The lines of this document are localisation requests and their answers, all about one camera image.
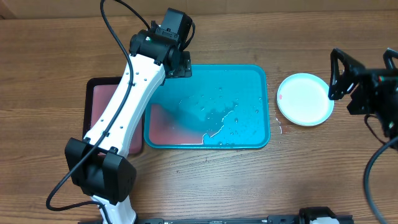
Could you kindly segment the light blue plate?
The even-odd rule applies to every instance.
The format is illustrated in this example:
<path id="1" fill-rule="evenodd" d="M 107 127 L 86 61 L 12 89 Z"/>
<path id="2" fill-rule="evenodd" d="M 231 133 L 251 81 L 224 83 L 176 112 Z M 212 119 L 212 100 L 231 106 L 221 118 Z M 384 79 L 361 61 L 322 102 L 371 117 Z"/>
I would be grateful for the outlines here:
<path id="1" fill-rule="evenodd" d="M 280 112 L 294 124 L 316 126 L 332 114 L 334 101 L 328 97 L 329 86 L 318 76 L 296 73 L 280 84 L 277 106 Z"/>

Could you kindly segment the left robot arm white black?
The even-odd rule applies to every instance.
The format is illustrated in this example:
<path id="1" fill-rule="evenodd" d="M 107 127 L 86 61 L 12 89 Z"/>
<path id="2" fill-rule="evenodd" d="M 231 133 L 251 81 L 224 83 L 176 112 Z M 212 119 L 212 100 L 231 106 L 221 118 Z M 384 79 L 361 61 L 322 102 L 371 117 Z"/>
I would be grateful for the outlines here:
<path id="1" fill-rule="evenodd" d="M 96 124 L 82 140 L 65 147 L 66 175 L 97 205 L 103 223 L 134 223 L 129 193 L 136 170 L 127 160 L 135 129 L 156 89 L 167 78 L 190 76 L 185 50 L 194 33 L 155 28 L 141 30 L 125 50 L 125 74 Z"/>

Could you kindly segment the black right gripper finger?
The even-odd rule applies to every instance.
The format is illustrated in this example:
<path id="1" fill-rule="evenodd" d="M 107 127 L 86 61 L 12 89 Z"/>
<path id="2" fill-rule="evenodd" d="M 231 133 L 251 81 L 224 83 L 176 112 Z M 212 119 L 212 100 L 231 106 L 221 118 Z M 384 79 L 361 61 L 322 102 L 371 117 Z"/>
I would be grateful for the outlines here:
<path id="1" fill-rule="evenodd" d="M 350 94 L 359 82 L 359 76 L 365 66 L 342 50 L 335 48 L 330 54 L 331 78 L 328 97 L 330 100 L 340 100 Z"/>
<path id="2" fill-rule="evenodd" d="M 383 54 L 384 65 L 386 66 L 387 69 L 395 70 L 397 68 L 393 61 L 394 58 L 395 59 L 398 58 L 398 51 L 395 51 L 391 48 L 387 48 L 387 50 Z"/>

